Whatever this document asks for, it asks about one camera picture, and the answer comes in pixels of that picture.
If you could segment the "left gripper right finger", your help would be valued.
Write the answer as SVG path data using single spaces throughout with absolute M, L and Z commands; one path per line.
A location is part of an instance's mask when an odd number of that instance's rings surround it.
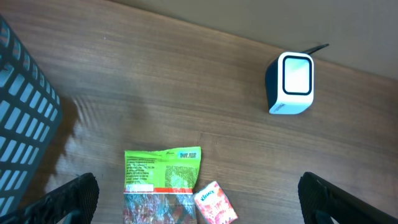
M 397 218 L 371 206 L 312 172 L 298 183 L 304 223 L 397 223 Z

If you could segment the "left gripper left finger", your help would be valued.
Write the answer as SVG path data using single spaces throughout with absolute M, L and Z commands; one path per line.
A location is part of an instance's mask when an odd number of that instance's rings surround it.
M 47 193 L 34 203 L 1 217 L 6 224 L 90 224 L 99 198 L 95 176 L 85 173 Z

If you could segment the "green gummy candy bag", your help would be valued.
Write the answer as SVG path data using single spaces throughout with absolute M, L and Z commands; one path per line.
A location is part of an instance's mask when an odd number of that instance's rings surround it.
M 125 151 L 123 222 L 196 223 L 201 147 Z

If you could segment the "red white tissue pack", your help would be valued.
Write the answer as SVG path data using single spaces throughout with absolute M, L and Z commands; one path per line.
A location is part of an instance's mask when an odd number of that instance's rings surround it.
M 230 224 L 238 219 L 227 195 L 213 181 L 194 195 L 195 205 L 209 224 Z

